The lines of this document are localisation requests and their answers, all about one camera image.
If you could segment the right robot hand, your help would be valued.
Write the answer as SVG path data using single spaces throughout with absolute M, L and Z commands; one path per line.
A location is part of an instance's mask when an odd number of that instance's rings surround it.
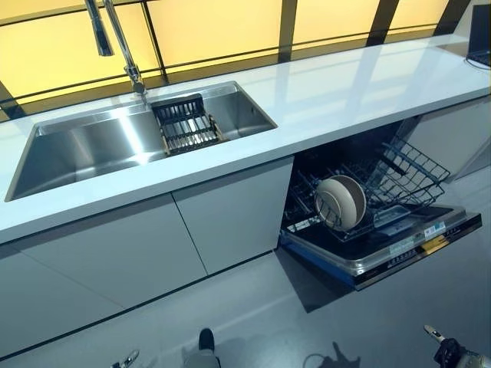
M 433 356 L 433 360 L 441 368 L 457 368 L 467 367 L 469 363 L 469 356 L 464 346 L 460 345 L 454 338 L 446 338 L 434 327 L 425 324 L 423 326 L 424 331 L 435 339 L 439 348 Z

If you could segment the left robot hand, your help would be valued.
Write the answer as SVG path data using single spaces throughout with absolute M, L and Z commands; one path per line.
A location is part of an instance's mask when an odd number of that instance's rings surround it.
M 123 358 L 121 361 L 117 361 L 115 363 L 112 363 L 110 365 L 111 368 L 128 368 L 130 367 L 138 358 L 140 355 L 139 350 L 133 350 L 130 352 L 125 358 Z

